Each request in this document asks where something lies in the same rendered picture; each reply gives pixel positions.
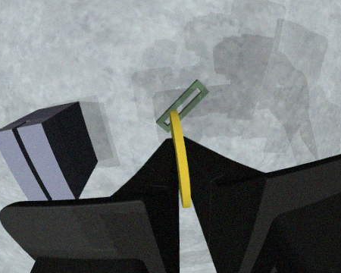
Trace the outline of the gold coin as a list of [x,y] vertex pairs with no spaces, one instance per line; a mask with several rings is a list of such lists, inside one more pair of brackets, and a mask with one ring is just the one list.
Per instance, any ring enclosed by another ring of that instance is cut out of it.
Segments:
[[189,190],[189,165],[186,158],[186,146],[183,139],[182,124],[180,124],[179,112],[176,109],[170,110],[171,137],[174,140],[177,156],[177,173],[180,180],[180,202],[183,209],[191,207],[191,190]]

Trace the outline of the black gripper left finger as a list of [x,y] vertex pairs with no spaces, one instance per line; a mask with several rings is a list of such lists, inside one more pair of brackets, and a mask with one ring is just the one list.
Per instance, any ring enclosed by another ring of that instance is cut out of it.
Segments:
[[180,273],[179,194],[170,137],[112,196],[18,201],[0,222],[34,261],[135,258],[149,273]]

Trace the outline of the grey box lid with narrow slot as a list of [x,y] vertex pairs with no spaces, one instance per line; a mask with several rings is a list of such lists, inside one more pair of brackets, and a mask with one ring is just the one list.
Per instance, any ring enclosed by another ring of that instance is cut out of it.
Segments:
[[0,151],[28,201],[79,199],[79,176],[55,116],[0,128]]

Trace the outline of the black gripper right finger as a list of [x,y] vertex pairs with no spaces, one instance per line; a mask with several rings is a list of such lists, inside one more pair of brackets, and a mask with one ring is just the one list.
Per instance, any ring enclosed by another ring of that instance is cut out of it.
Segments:
[[264,173],[183,139],[192,204],[217,273],[250,273],[274,218],[341,193],[341,154]]

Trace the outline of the dark grey box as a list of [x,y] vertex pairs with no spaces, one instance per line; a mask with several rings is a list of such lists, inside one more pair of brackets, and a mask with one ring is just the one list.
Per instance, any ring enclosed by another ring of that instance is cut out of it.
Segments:
[[34,121],[38,118],[49,118],[52,115],[55,116],[58,130],[61,131],[61,138],[64,141],[67,154],[70,155],[71,164],[79,176],[80,184],[85,188],[98,160],[95,157],[94,146],[92,146],[86,129],[86,122],[83,119],[82,109],[80,109],[80,101],[37,109],[10,124]]

